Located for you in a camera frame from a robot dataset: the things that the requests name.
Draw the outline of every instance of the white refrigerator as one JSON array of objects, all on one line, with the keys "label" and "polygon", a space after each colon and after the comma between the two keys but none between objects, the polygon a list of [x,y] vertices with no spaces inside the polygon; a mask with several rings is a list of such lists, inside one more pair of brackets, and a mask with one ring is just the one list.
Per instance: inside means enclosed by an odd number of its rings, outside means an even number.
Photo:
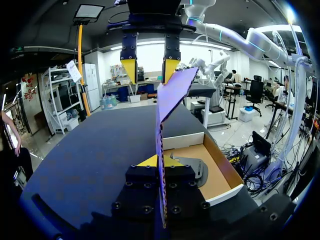
[{"label": "white refrigerator", "polygon": [[90,112],[100,106],[100,94],[98,89],[98,79],[96,65],[85,63],[82,65],[83,79],[85,82],[85,92],[90,107]]}]

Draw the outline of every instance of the open cardboard box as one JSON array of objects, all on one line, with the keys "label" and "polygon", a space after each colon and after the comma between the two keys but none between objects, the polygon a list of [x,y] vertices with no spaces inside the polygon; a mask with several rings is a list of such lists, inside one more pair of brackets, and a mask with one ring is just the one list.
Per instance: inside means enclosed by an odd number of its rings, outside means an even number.
[{"label": "open cardboard box", "polygon": [[199,189],[210,206],[234,197],[244,182],[219,147],[204,132],[163,138],[164,154],[201,159],[208,167],[206,183]]}]

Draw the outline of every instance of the black office chair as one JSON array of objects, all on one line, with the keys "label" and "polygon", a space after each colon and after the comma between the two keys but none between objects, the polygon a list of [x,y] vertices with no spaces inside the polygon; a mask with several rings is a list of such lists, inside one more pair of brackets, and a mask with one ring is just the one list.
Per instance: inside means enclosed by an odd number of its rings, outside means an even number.
[{"label": "black office chair", "polygon": [[253,107],[258,113],[260,113],[260,117],[262,117],[261,111],[259,108],[255,106],[255,104],[262,103],[263,92],[264,92],[264,83],[262,81],[252,80],[250,91],[249,91],[250,95],[245,97],[246,100],[253,103],[253,105],[250,107]]},{"label": "black office chair", "polygon": [[253,79],[256,80],[256,81],[259,81],[259,82],[262,81],[262,77],[261,77],[261,76],[258,76],[258,75],[254,75],[254,76],[253,76]]},{"label": "black office chair", "polygon": [[268,104],[265,106],[265,108],[267,107],[272,107],[272,112],[274,111],[275,106],[275,102],[278,100],[278,96],[274,97],[273,95],[268,96],[268,99],[272,102],[272,104]]}]

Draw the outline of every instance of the tiled floor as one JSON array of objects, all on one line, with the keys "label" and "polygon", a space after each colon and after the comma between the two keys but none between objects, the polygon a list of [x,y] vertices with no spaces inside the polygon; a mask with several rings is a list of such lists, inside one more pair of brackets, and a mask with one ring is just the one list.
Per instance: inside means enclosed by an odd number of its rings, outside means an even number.
[{"label": "tiled floor", "polygon": [[[201,97],[199,97],[198,99],[188,98],[187,108],[190,109],[191,102],[195,102],[201,99],[204,99],[204,98],[201,98]],[[141,102],[136,102],[136,103],[122,102],[122,103],[119,103],[116,107],[114,107],[111,110],[155,105],[156,103],[154,103],[153,101],[154,101],[153,99],[148,99],[148,100],[143,100]],[[221,104],[223,108],[225,108],[224,106],[225,103],[226,102],[222,102]],[[242,146],[246,144],[248,141],[252,141],[252,138],[250,138],[250,136],[252,135],[253,131],[256,131],[262,137],[266,136],[268,129],[264,126],[264,124],[267,124],[273,115],[271,107],[265,108],[267,104],[270,104],[270,102],[264,100],[263,103],[258,106],[261,110],[262,117],[260,117],[259,114],[256,113],[253,119],[248,122],[243,122],[241,120],[234,119],[230,122],[230,125],[220,125],[220,126],[209,127],[208,130],[211,133],[212,137],[216,140],[218,146],[220,148],[230,147],[230,146],[235,146],[235,147]],[[238,117],[239,108],[242,108],[247,105],[249,105],[249,103],[247,103],[245,96],[237,96],[236,104],[234,108],[234,117]],[[93,114],[99,111],[101,111],[100,108],[95,110]],[[284,132],[286,132],[288,128],[289,128],[289,121],[287,121],[287,124],[284,128]],[[275,134],[272,132],[270,134],[269,140],[272,141],[274,138],[274,135]],[[55,134],[53,137],[51,137],[45,128],[38,131],[34,136],[25,134],[22,137],[22,145],[28,148],[30,151],[33,170],[36,170],[36,168],[39,166],[41,161],[53,149],[53,147],[59,143],[59,141],[63,137],[64,136],[62,134]],[[287,135],[276,145],[277,151],[280,151],[283,148],[283,145],[286,139],[287,139]],[[300,139],[297,136],[294,144],[298,143],[299,140]],[[303,148],[304,146],[301,147],[302,150],[300,150],[299,156],[302,155]],[[290,164],[294,162],[293,150],[291,150],[291,152],[288,154],[287,160]]]}]

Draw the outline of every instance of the white paper sign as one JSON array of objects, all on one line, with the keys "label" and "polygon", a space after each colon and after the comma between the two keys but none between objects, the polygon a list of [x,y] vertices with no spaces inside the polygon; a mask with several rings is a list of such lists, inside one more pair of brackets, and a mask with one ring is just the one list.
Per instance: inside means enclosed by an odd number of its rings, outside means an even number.
[{"label": "white paper sign", "polygon": [[68,69],[69,71],[69,74],[72,78],[72,80],[76,83],[78,82],[80,79],[81,79],[81,74],[77,68],[77,66],[75,65],[74,61],[71,60],[67,65],[66,65],[66,68]]}]

